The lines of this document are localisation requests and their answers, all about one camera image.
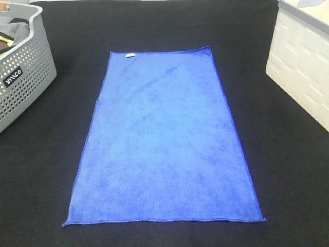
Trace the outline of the blue microfiber towel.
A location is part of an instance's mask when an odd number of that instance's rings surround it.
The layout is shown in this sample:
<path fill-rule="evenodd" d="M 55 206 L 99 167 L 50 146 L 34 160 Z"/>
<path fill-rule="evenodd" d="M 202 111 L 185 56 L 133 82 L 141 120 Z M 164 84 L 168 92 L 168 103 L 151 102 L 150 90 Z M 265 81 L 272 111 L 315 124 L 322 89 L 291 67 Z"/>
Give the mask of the blue microfiber towel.
<path fill-rule="evenodd" d="M 111 52 L 66 225 L 263 222 L 210 47 Z"/>

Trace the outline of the grey perforated plastic basket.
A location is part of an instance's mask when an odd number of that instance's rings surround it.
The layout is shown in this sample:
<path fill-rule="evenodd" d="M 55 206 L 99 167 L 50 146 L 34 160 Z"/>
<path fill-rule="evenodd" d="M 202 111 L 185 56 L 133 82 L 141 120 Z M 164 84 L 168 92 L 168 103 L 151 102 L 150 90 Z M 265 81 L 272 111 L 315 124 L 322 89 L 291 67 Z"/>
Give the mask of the grey perforated plastic basket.
<path fill-rule="evenodd" d="M 57 75 L 43 25 L 43 9 L 1 2 L 1 16 L 25 19 L 29 36 L 1 56 L 1 130 L 13 123 Z"/>

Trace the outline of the white plastic storage crate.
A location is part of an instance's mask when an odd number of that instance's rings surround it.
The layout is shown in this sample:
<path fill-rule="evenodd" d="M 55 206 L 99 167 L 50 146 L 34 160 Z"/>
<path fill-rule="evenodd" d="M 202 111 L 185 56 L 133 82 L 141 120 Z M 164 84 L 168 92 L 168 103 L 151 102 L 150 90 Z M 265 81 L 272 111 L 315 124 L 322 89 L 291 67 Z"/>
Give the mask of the white plastic storage crate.
<path fill-rule="evenodd" d="M 266 74 L 328 129 L 328 1 L 279 1 Z"/>

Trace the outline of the grey towel in basket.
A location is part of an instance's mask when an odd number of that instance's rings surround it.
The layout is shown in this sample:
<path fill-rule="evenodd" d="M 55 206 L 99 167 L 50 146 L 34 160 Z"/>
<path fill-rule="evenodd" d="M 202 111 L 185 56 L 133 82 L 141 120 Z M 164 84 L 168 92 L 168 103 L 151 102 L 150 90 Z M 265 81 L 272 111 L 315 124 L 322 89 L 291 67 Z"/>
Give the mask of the grey towel in basket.
<path fill-rule="evenodd" d="M 30 35 L 30 28 L 24 22 L 1 24 L 1 37 L 16 45 Z"/>

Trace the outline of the brown and yellow cloths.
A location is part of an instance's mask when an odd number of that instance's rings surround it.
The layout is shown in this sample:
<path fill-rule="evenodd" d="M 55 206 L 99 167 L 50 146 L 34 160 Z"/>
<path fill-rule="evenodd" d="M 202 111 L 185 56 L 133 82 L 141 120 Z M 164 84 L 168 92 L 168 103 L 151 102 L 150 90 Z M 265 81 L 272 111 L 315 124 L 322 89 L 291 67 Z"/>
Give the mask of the brown and yellow cloths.
<path fill-rule="evenodd" d="M 2 56 L 6 52 L 8 52 L 11 48 L 14 47 L 13 45 L 14 38 L 8 34 L 1 32 L 0 39 L 1 39 L 0 54 Z"/>

